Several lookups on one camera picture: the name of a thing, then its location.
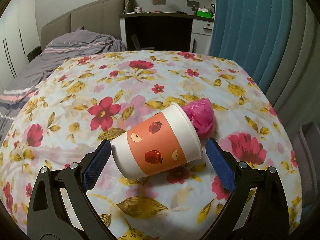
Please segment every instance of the white cord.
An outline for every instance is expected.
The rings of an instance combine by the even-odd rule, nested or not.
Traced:
[[[127,4],[125,5],[125,8],[124,8],[123,14],[124,14],[125,9],[127,8],[127,6],[128,6],[128,3],[129,3],[129,2],[130,2],[130,0],[128,0]]]

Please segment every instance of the blue gripper pad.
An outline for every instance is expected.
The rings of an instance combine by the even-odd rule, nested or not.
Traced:
[[[222,186],[232,193],[236,189],[235,174],[227,160],[220,152],[220,149],[218,149],[211,140],[207,140],[205,144],[205,151],[221,181]]]
[[[87,169],[83,174],[83,186],[84,192],[93,189],[94,185],[106,165],[108,159],[111,156],[111,143],[106,141],[102,148],[96,153]]]

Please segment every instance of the floral tablecloth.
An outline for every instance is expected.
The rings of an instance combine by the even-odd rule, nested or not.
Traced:
[[[67,59],[40,85],[14,121],[0,151],[0,193],[25,231],[39,169],[63,169],[176,102],[208,98],[214,137],[223,150],[251,167],[275,166],[285,190],[290,226],[301,216],[301,182],[280,120],[268,100],[235,62],[174,51],[137,51]],[[245,222],[253,201],[236,227]],[[81,228],[66,191],[74,225]],[[126,239],[199,239],[226,203],[206,156],[143,180],[127,180],[111,158],[87,193],[111,232]]]

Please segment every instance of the red apple print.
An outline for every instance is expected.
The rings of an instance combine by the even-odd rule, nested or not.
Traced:
[[[162,163],[163,158],[159,151],[149,151],[145,154],[144,159],[147,163],[158,164]]]
[[[156,133],[161,129],[161,122],[153,122],[150,126],[149,126],[149,132],[151,133]]]

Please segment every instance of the silver screw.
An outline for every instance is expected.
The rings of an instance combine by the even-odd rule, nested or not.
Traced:
[[[245,162],[240,162],[239,167],[245,169],[246,167],[248,167],[248,165]]]
[[[41,172],[41,173],[45,173],[47,170],[48,170],[47,167],[42,167],[41,170],[40,170],[40,172]]]
[[[269,171],[270,171],[271,173],[276,173],[277,170],[276,170],[275,167],[270,167],[270,168],[269,168]]]
[[[70,169],[75,169],[76,167],[78,167],[78,163],[71,163],[69,167]]]

